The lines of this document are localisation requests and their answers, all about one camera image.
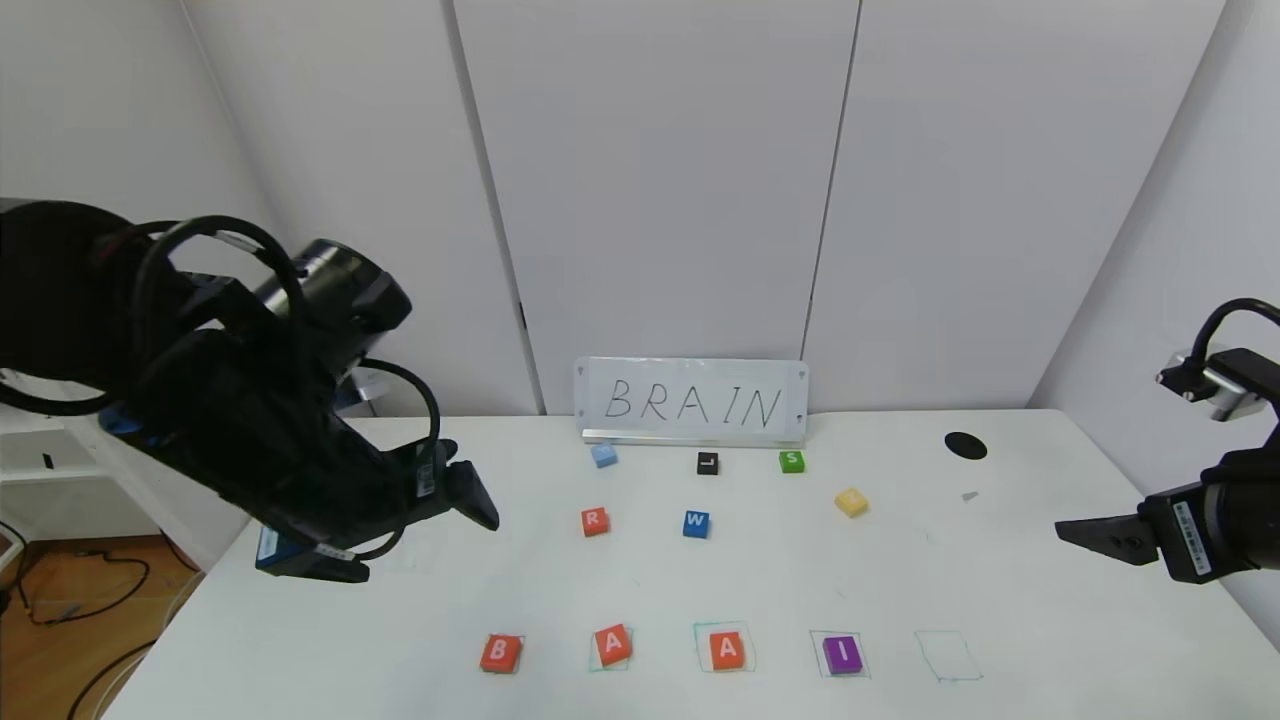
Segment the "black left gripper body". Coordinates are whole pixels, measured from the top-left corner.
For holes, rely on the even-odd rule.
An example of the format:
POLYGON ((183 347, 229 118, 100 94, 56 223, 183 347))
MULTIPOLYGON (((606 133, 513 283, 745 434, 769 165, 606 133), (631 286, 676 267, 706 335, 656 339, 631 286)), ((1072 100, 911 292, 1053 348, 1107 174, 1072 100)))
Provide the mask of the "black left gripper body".
POLYGON ((451 439, 421 438, 383 451, 364 438, 339 438, 317 460, 314 546, 358 547, 379 539, 393 547, 410 525, 449 512, 443 475, 456 452, 451 439))

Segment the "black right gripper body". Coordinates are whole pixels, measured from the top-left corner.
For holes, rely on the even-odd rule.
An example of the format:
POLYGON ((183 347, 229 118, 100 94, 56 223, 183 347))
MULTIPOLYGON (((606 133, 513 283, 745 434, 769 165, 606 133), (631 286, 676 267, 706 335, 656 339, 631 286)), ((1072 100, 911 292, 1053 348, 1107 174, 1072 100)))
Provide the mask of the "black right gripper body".
POLYGON ((1175 582, 1207 584, 1239 571, 1279 569, 1276 470, 1220 464, 1198 482, 1138 505, 1175 582))

